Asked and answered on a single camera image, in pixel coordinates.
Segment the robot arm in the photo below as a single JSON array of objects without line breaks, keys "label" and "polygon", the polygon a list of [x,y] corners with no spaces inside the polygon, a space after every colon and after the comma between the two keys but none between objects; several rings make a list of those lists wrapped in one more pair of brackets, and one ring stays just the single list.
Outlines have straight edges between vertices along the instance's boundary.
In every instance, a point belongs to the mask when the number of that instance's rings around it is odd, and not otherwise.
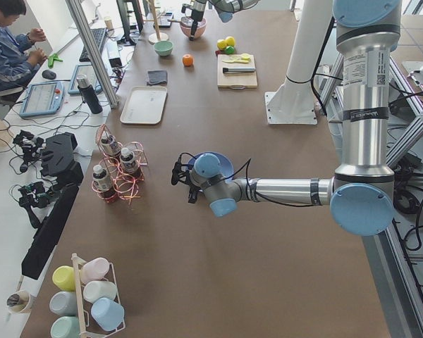
[{"label": "robot arm", "polygon": [[192,18],[192,25],[190,29],[190,36],[189,40],[193,41],[195,39],[195,33],[198,28],[198,23],[202,21],[204,16],[204,11],[206,9],[207,3],[210,3],[217,13],[219,17],[222,18],[222,13],[229,15],[236,13],[238,11],[247,10],[255,6],[259,1],[258,0],[235,0],[235,1],[207,1],[207,0],[196,0],[193,1],[192,4],[189,6],[191,10],[190,17]]},{"label": "robot arm", "polygon": [[343,59],[340,163],[329,179],[251,179],[224,175],[219,157],[205,152],[185,171],[190,198],[202,192],[214,215],[239,201],[292,207],[327,205],[347,232],[373,236],[394,216],[394,173],[386,160],[390,53],[400,37],[399,1],[306,1],[284,83],[265,94],[271,124],[314,124],[312,90],[331,32]]}]

